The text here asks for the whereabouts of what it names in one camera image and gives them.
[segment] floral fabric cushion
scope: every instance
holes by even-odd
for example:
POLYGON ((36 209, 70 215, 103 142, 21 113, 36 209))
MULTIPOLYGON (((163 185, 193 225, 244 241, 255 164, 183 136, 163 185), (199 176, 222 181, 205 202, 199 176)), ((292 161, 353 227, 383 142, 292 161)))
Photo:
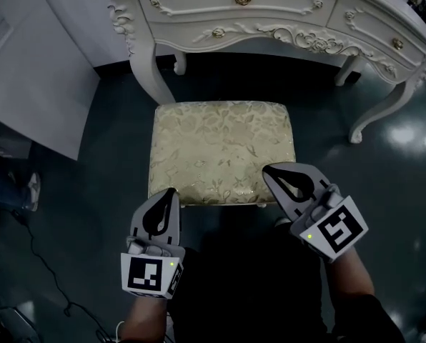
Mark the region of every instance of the floral fabric cushion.
POLYGON ((159 106, 149 196, 168 187, 184 205, 274 202, 262 167, 295 161, 286 107, 263 101, 186 102, 159 106))

